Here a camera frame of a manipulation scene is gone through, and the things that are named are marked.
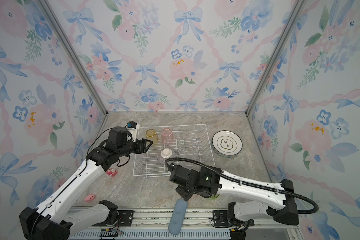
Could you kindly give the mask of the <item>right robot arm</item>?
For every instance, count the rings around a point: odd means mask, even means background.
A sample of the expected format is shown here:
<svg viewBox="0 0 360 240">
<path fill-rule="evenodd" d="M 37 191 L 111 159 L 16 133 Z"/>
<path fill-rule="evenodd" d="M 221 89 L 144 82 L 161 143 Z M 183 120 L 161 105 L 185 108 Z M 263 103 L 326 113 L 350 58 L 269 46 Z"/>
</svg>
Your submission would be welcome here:
<svg viewBox="0 0 360 240">
<path fill-rule="evenodd" d="M 275 222 L 297 226 L 299 214 L 294 197 L 281 193 L 284 184 L 272 184 L 238 177 L 212 166 L 190 170 L 169 164 L 170 181 L 184 201 L 193 195 L 211 198 L 214 195 L 232 195 L 247 199 L 246 203 L 229 203 L 227 221 L 241 226 L 258 218 L 272 218 Z"/>
</svg>

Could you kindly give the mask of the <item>pink translucent cup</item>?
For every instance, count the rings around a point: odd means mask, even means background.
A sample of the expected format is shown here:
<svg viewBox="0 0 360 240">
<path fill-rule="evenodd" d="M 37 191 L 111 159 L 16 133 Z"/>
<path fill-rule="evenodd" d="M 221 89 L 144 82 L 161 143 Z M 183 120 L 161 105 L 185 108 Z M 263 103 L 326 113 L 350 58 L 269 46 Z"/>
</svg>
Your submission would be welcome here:
<svg viewBox="0 0 360 240">
<path fill-rule="evenodd" d="M 162 131 L 162 143 L 164 145 L 170 145 L 174 143 L 174 135 L 171 129 L 166 128 Z"/>
</svg>

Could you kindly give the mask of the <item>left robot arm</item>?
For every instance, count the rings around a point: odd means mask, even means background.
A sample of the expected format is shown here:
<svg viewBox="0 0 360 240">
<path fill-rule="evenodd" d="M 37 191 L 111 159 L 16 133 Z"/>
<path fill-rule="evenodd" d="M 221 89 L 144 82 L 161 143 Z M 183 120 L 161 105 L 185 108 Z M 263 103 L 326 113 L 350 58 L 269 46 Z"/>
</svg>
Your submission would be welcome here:
<svg viewBox="0 0 360 240">
<path fill-rule="evenodd" d="M 103 200 L 94 207 L 67 215 L 81 194 L 113 165 L 121 167 L 121 157 L 145 154 L 153 141 L 137 139 L 139 124 L 109 129 L 108 139 L 91 150 L 77 171 L 46 200 L 20 213 L 20 223 L 27 240 L 67 240 L 95 224 L 114 227 L 120 222 L 118 206 Z"/>
</svg>

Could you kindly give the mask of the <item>ribbed ceramic bowl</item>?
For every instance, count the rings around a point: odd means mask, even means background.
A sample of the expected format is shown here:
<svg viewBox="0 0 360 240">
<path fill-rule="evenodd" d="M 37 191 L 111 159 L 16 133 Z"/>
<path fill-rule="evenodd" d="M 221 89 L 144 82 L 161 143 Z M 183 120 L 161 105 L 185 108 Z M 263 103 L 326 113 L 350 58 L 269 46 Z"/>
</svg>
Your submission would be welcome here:
<svg viewBox="0 0 360 240">
<path fill-rule="evenodd" d="M 172 158 L 173 157 L 173 151 L 170 148 L 164 148 L 160 152 L 160 157 L 164 160 Z"/>
</svg>

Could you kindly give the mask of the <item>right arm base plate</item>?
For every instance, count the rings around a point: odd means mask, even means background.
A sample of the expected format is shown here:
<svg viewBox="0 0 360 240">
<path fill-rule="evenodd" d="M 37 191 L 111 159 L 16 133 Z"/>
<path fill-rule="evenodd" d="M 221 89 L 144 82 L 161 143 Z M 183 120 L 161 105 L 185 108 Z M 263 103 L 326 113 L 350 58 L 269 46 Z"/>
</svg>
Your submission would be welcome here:
<svg viewBox="0 0 360 240">
<path fill-rule="evenodd" d="M 240 227 L 253 227 L 255 225 L 254 220 L 243 222 L 235 218 L 233 213 L 229 213 L 228 210 L 214 210 L 212 211 L 213 217 L 210 224 L 214 228 L 240 228 Z"/>
</svg>

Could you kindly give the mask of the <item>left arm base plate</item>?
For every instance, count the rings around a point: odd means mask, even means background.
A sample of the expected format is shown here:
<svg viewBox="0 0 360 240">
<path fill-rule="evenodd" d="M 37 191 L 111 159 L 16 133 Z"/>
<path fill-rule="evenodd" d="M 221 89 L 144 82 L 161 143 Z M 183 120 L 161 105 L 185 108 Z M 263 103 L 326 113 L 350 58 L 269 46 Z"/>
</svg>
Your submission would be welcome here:
<svg viewBox="0 0 360 240">
<path fill-rule="evenodd" d="M 93 227 L 130 227 L 134 218 L 133 210 L 117 210 L 110 212 L 107 219 Z"/>
</svg>

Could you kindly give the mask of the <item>yellow translucent cup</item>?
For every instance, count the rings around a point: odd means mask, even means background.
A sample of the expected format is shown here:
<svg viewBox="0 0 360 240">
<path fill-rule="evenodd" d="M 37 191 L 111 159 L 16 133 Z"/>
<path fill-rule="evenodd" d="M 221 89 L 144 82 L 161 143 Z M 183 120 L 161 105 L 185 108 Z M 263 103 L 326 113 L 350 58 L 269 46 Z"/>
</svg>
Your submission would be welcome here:
<svg viewBox="0 0 360 240">
<path fill-rule="evenodd" d="M 154 129 L 148 129 L 146 131 L 146 139 L 152 141 L 154 145 L 159 143 L 158 135 Z"/>
</svg>

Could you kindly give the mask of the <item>white plate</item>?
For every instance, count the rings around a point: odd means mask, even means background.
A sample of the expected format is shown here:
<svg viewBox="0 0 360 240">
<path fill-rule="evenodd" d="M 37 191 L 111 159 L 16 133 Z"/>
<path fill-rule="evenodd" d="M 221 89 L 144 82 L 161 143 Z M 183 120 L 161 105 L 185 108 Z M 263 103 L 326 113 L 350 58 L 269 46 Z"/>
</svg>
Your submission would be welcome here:
<svg viewBox="0 0 360 240">
<path fill-rule="evenodd" d="M 243 149 L 241 138 L 231 131 L 219 131 L 212 137 L 213 149 L 223 157 L 238 155 Z"/>
</svg>

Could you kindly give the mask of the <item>green translucent cup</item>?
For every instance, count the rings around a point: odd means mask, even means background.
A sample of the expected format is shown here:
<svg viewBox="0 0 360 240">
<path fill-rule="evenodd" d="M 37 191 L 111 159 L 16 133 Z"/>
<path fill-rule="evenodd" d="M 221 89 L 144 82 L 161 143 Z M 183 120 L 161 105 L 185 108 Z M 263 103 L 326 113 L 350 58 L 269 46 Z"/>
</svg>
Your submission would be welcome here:
<svg viewBox="0 0 360 240">
<path fill-rule="evenodd" d="M 219 194 L 211 195 L 211 196 L 210 196 L 210 199 L 217 199 L 219 196 L 220 196 Z"/>
</svg>

